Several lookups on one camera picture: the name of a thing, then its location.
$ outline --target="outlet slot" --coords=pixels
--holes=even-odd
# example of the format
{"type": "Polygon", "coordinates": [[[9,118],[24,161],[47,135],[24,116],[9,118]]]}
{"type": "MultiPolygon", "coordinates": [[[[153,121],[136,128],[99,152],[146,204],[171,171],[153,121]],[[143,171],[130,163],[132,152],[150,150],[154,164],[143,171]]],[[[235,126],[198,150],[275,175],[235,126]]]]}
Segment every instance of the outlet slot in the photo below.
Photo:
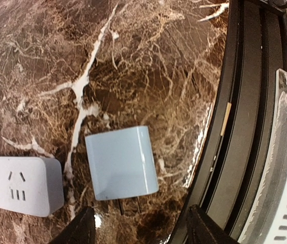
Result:
{"type": "Polygon", "coordinates": [[[22,181],[25,182],[25,178],[23,177],[23,174],[22,173],[19,173],[19,174],[20,174],[22,181]]]}
{"type": "MultiPolygon", "coordinates": [[[[10,189],[10,194],[11,194],[11,199],[15,199],[14,196],[14,190],[10,189]]],[[[21,196],[19,195],[19,190],[16,190],[16,199],[21,200],[20,198],[22,197],[23,201],[26,201],[26,196],[25,196],[25,191],[21,191],[21,196]]]]}

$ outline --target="marble countertop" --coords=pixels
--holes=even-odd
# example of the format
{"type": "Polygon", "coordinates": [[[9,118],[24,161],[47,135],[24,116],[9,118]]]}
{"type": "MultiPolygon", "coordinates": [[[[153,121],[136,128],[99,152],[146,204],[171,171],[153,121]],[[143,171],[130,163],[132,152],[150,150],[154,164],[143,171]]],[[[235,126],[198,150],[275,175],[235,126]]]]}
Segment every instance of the marble countertop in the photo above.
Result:
{"type": "Polygon", "coordinates": [[[65,206],[0,209],[0,243],[48,243],[83,206],[96,243],[166,243],[197,166],[220,79],[228,3],[0,0],[0,156],[57,158],[65,206]],[[149,127],[160,190],[96,201],[84,136],[149,127]]]}

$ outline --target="white marble vein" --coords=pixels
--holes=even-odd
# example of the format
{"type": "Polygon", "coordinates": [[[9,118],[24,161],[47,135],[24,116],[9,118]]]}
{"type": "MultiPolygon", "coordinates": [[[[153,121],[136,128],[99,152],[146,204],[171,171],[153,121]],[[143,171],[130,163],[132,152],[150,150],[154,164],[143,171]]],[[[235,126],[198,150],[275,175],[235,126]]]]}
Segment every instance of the white marble vein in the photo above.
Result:
{"type": "Polygon", "coordinates": [[[199,22],[210,20],[210,19],[213,19],[213,18],[216,18],[216,17],[220,16],[222,13],[225,12],[226,9],[229,8],[229,3],[209,4],[209,5],[201,5],[201,6],[199,6],[200,9],[202,9],[202,8],[214,8],[214,7],[219,7],[219,8],[218,8],[218,10],[215,13],[213,13],[211,15],[208,15],[205,18],[200,19],[199,22]]]}
{"type": "Polygon", "coordinates": [[[73,219],[75,217],[75,206],[74,206],[75,198],[74,198],[74,190],[73,190],[73,188],[74,188],[74,186],[73,186],[73,168],[72,168],[71,156],[72,156],[73,151],[76,149],[76,147],[78,145],[79,133],[80,133],[81,124],[82,124],[83,120],[89,115],[97,116],[99,113],[99,107],[95,103],[92,104],[89,109],[85,109],[83,107],[83,105],[82,105],[83,88],[89,84],[89,81],[90,81],[89,74],[88,74],[89,70],[91,69],[91,67],[95,61],[96,55],[99,51],[99,48],[100,48],[102,40],[105,36],[106,30],[108,30],[109,25],[110,25],[112,19],[114,18],[115,14],[116,14],[117,7],[118,7],[118,4],[113,8],[112,13],[110,14],[107,22],[104,24],[104,26],[100,30],[98,38],[97,38],[96,42],[94,43],[94,49],[91,52],[91,57],[90,57],[88,64],[86,65],[86,69],[85,69],[84,73],[70,87],[70,88],[72,88],[72,90],[76,94],[76,104],[77,104],[77,108],[79,109],[79,115],[78,115],[78,118],[76,120],[74,129],[73,129],[71,146],[70,146],[70,150],[68,152],[68,156],[67,156],[67,160],[66,160],[65,168],[64,168],[64,174],[65,174],[65,176],[66,176],[66,178],[70,184],[69,192],[68,192],[68,200],[69,200],[69,211],[70,211],[70,218],[71,219],[73,219]]]}
{"type": "Polygon", "coordinates": [[[24,108],[25,108],[25,106],[26,106],[26,99],[23,98],[23,99],[20,101],[20,103],[19,103],[19,105],[18,105],[16,111],[17,111],[17,112],[23,111],[24,108]]]}
{"type": "Polygon", "coordinates": [[[53,154],[50,154],[49,152],[45,151],[44,148],[42,148],[36,141],[35,137],[33,136],[32,137],[32,142],[29,143],[29,144],[25,144],[25,145],[22,145],[22,144],[17,144],[5,137],[2,136],[2,139],[3,141],[5,141],[7,144],[13,146],[14,148],[16,149],[20,149],[20,150],[24,150],[24,151],[28,151],[28,150],[34,150],[36,152],[38,152],[39,154],[41,155],[44,155],[48,158],[54,158],[54,155],[53,154]]]}

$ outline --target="electrical outlet socket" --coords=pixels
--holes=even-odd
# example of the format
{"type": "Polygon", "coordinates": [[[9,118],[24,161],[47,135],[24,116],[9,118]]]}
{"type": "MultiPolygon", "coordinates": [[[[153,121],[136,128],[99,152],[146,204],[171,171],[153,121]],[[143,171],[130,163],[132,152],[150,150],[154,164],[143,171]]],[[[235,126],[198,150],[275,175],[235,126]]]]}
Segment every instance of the electrical outlet socket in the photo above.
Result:
{"type": "Polygon", "coordinates": [[[46,217],[64,204],[56,159],[0,157],[0,208],[46,217]]]}

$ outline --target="black frame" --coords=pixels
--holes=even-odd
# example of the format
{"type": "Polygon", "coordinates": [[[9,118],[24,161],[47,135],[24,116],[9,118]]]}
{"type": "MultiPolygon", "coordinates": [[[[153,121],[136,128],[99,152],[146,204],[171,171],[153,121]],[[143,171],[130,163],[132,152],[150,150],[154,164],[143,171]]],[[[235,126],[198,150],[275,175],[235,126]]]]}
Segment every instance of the black frame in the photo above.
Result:
{"type": "Polygon", "coordinates": [[[186,214],[194,204],[206,211],[227,234],[239,238],[266,160],[277,69],[287,71],[285,10],[257,0],[232,0],[210,128],[169,243],[186,243],[186,214]],[[228,103],[232,108],[225,133],[220,136],[228,103]],[[251,114],[250,119],[244,117],[247,112],[251,114]]]}

